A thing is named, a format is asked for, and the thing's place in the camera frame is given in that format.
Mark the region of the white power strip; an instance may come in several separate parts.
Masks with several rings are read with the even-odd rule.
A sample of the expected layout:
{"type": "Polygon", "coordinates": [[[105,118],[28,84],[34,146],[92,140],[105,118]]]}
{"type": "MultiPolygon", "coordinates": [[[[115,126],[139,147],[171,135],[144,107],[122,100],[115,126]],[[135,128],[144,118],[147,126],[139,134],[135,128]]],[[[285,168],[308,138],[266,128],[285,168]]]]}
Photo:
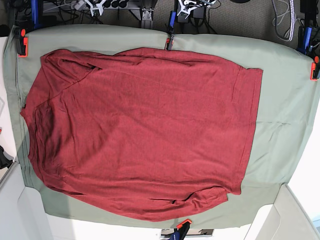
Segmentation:
{"type": "Polygon", "coordinates": [[[86,6],[86,2],[84,0],[64,0],[63,3],[76,11],[82,11],[86,6]]]}

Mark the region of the black power adapters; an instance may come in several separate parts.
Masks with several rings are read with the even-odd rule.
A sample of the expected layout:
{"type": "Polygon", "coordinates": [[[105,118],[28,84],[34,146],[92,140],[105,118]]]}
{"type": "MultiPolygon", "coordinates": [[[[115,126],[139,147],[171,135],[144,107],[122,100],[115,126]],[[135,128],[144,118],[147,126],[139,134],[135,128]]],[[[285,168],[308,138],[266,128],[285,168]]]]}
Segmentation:
{"type": "Polygon", "coordinates": [[[207,8],[205,6],[199,7],[197,9],[194,9],[190,12],[190,15],[187,16],[186,13],[181,12],[177,17],[176,17],[176,22],[177,23],[188,23],[191,18],[195,19],[204,19],[205,17],[205,11],[207,8]]]}

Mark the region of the orange clamp right edge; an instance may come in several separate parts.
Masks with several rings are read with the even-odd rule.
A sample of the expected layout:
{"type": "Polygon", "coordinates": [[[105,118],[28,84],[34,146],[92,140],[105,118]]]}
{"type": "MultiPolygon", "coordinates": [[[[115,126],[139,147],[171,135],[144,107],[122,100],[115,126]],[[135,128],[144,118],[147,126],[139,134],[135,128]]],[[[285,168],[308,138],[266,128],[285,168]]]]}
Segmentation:
{"type": "Polygon", "coordinates": [[[310,80],[317,81],[320,78],[320,58],[315,56],[311,63],[310,80]]]}

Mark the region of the red T-shirt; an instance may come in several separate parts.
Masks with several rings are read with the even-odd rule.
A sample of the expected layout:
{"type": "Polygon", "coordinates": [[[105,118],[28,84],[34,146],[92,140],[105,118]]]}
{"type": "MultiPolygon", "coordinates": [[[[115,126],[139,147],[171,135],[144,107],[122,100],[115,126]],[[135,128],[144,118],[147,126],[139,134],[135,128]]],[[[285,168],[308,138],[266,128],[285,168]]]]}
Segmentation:
{"type": "Polygon", "coordinates": [[[263,71],[189,51],[40,58],[21,110],[28,158],[48,188],[143,221],[240,195],[263,71]]]}

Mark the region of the orange clamp top left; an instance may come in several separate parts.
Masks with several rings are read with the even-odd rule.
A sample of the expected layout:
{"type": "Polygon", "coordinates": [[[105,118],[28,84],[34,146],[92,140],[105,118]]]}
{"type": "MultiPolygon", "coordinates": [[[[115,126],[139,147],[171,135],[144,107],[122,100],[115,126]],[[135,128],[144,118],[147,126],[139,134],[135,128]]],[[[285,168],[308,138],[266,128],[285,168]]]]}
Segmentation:
{"type": "Polygon", "coordinates": [[[14,30],[14,39],[16,51],[19,57],[28,57],[28,37],[24,28],[16,28],[14,30]]]}

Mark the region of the orange clamp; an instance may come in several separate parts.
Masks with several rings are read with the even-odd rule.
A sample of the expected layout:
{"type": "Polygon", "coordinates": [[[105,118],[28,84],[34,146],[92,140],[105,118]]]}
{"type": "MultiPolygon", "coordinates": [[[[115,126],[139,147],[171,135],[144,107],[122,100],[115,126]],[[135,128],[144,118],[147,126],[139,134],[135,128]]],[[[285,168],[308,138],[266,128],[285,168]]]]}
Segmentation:
{"type": "Polygon", "coordinates": [[[174,229],[174,232],[170,235],[169,240],[184,240],[190,229],[191,224],[192,221],[188,218],[183,222],[179,223],[174,229]]]}
{"type": "Polygon", "coordinates": [[[28,57],[28,37],[24,28],[16,28],[14,30],[14,39],[16,51],[19,57],[28,57]]]}

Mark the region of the blue clamp top right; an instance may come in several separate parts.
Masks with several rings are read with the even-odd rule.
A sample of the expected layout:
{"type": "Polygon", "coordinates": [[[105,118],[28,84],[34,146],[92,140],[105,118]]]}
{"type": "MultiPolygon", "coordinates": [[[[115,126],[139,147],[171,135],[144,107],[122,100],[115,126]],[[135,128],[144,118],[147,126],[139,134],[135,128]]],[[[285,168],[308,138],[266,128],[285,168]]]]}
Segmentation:
{"type": "Polygon", "coordinates": [[[302,27],[300,26],[298,29],[298,46],[297,51],[306,55],[312,35],[311,27],[302,27]]]}

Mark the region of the orange clamp bottom centre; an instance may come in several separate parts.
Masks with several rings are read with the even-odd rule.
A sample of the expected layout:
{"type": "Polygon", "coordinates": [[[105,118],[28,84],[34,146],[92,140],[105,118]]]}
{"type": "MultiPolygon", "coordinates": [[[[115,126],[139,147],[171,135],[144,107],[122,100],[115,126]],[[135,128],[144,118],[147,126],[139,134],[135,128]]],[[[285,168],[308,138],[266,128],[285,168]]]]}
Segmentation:
{"type": "Polygon", "coordinates": [[[192,221],[188,218],[183,222],[179,223],[174,229],[174,232],[170,235],[169,240],[184,240],[190,229],[191,224],[192,221]]]}

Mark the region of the blue clamp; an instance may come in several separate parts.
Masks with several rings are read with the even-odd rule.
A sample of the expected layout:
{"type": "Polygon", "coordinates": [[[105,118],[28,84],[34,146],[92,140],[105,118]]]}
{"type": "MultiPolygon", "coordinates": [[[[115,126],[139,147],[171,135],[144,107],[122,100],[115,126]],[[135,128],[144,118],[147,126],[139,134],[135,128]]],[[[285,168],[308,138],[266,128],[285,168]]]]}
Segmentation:
{"type": "Polygon", "coordinates": [[[300,26],[298,29],[298,46],[297,51],[306,55],[312,35],[311,27],[302,27],[300,26]]]}
{"type": "Polygon", "coordinates": [[[174,34],[175,18],[176,18],[176,12],[171,11],[169,16],[169,21],[168,21],[168,27],[167,27],[168,38],[165,44],[165,49],[167,51],[171,51],[173,47],[173,41],[175,37],[175,34],[174,34]]]}

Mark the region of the blue clamp top centre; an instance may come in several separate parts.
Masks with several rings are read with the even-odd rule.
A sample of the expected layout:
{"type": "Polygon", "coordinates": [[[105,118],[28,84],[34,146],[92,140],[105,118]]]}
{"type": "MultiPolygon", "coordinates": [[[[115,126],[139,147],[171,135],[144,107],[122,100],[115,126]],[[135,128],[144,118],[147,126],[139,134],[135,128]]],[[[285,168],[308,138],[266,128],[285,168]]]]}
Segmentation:
{"type": "Polygon", "coordinates": [[[175,34],[174,34],[175,18],[176,18],[176,12],[171,11],[169,16],[169,21],[168,21],[168,27],[167,27],[168,38],[165,44],[165,49],[167,51],[171,51],[173,47],[173,41],[175,37],[175,34]]]}

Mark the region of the aluminium table leg bracket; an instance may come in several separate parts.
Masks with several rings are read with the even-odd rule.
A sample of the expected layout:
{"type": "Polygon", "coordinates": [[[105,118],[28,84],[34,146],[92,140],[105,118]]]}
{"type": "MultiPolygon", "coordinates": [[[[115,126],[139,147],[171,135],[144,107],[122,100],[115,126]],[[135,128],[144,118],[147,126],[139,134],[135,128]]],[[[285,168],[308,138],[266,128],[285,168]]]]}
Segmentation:
{"type": "Polygon", "coordinates": [[[143,29],[153,28],[153,10],[152,9],[141,10],[141,28],[143,29]]]}

